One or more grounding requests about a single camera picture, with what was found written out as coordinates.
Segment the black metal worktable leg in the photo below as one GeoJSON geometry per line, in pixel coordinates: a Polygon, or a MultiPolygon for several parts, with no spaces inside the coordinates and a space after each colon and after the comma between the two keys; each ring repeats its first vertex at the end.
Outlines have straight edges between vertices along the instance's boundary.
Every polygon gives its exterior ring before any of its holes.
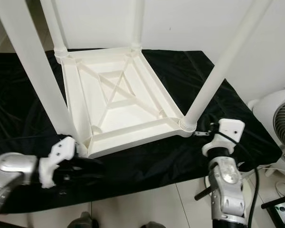
{"type": "Polygon", "coordinates": [[[197,195],[194,196],[194,200],[201,200],[203,197],[207,195],[213,195],[210,199],[215,204],[218,204],[219,202],[223,201],[224,192],[228,188],[228,184],[222,183],[222,182],[216,182],[211,183],[209,182],[209,185],[202,190],[201,192],[197,193],[197,195]]]}

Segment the white fan head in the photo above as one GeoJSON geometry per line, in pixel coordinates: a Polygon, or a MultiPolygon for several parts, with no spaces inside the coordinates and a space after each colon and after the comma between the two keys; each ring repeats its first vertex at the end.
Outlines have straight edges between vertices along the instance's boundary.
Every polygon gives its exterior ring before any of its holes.
{"type": "Polygon", "coordinates": [[[285,89],[248,102],[255,118],[285,148],[285,89]]]}

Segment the grey robot foot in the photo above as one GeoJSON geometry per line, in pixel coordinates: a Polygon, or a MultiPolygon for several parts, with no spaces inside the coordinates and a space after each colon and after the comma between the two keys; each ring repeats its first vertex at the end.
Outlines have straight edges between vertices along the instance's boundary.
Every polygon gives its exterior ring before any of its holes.
{"type": "Polygon", "coordinates": [[[90,215],[84,213],[71,221],[67,228],[95,228],[94,221],[90,215]]]}
{"type": "Polygon", "coordinates": [[[162,225],[159,222],[150,221],[147,224],[145,224],[144,226],[142,226],[141,228],[166,228],[166,226],[162,225]]]}

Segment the white plastic children table top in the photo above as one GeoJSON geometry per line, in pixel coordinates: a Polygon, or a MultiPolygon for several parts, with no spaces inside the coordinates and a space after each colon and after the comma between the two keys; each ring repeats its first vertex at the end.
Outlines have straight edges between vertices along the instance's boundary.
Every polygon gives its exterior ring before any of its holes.
{"type": "Polygon", "coordinates": [[[183,113],[139,48],[73,51],[60,62],[82,158],[192,135],[180,125],[183,113]]]}

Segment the grey left robot foot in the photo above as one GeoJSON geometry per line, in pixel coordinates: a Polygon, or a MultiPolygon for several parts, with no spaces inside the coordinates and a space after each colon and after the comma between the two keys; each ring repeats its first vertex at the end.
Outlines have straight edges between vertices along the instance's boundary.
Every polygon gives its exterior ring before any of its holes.
{"type": "Polygon", "coordinates": [[[90,215],[84,213],[71,221],[67,228],[95,228],[94,221],[90,215]]]}

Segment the white plastic table leg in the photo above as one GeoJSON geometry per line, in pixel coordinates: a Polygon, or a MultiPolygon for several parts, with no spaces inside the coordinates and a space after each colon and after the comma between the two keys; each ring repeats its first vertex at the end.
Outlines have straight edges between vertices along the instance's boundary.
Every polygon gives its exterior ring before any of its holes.
{"type": "Polygon", "coordinates": [[[130,47],[141,49],[144,26],[145,0],[133,0],[132,41],[130,47]]]}
{"type": "Polygon", "coordinates": [[[0,0],[0,21],[54,130],[58,134],[72,136],[79,145],[83,145],[43,50],[26,1],[0,0]]]}
{"type": "Polygon", "coordinates": [[[249,40],[253,31],[258,27],[258,24],[261,22],[261,19],[273,1],[274,0],[252,0],[240,24],[238,24],[232,40],[228,43],[223,54],[214,65],[208,78],[206,78],[205,83],[202,85],[199,93],[197,93],[188,112],[179,120],[179,126],[184,132],[192,133],[196,130],[199,118],[209,105],[223,80],[225,80],[228,69],[242,50],[243,45],[249,40]]]}
{"type": "Polygon", "coordinates": [[[54,44],[54,56],[57,61],[61,63],[62,58],[68,56],[68,50],[64,43],[64,37],[58,21],[56,8],[54,7],[54,0],[40,0],[44,16],[46,18],[47,26],[54,44]]]}

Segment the grey right robot foot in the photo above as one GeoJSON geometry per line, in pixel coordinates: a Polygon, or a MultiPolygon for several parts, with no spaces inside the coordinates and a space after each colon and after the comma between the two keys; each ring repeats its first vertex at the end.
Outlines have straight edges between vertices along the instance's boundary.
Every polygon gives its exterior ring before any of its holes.
{"type": "Polygon", "coordinates": [[[147,224],[145,224],[144,226],[142,226],[141,228],[166,228],[166,226],[162,225],[159,222],[150,221],[147,224]]]}

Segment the black floor object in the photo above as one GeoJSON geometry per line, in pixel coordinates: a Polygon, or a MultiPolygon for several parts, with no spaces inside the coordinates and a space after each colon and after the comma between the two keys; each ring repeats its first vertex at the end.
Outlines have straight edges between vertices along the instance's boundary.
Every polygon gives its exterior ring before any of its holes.
{"type": "Polygon", "coordinates": [[[261,205],[267,210],[275,228],[285,228],[285,196],[261,205]]]}

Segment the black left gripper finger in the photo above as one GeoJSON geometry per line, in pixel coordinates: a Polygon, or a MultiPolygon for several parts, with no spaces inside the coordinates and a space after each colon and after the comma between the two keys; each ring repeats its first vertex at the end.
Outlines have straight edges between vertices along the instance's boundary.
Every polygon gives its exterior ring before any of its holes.
{"type": "Polygon", "coordinates": [[[105,167],[101,164],[77,166],[76,182],[83,184],[95,183],[105,178],[105,167]]]}

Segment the black tablecloth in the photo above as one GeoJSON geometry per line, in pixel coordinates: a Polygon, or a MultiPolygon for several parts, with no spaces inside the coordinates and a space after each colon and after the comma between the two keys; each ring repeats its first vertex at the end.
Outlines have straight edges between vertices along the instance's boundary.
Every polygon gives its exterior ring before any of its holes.
{"type": "MultiPolygon", "coordinates": [[[[152,69],[182,111],[187,111],[214,67],[201,51],[143,50],[152,69]]],[[[255,118],[235,89],[223,82],[198,122],[206,127],[220,118],[245,123],[234,156],[243,171],[253,164],[270,164],[281,150],[266,128],[255,118]]],[[[101,158],[105,178],[59,193],[58,188],[21,185],[7,199],[1,213],[30,213],[129,195],[182,181],[205,177],[208,159],[201,147],[209,137],[174,136],[136,146],[101,158]]],[[[29,81],[19,57],[0,53],[0,153],[19,152],[46,156],[57,142],[56,131],[29,81]]]]}

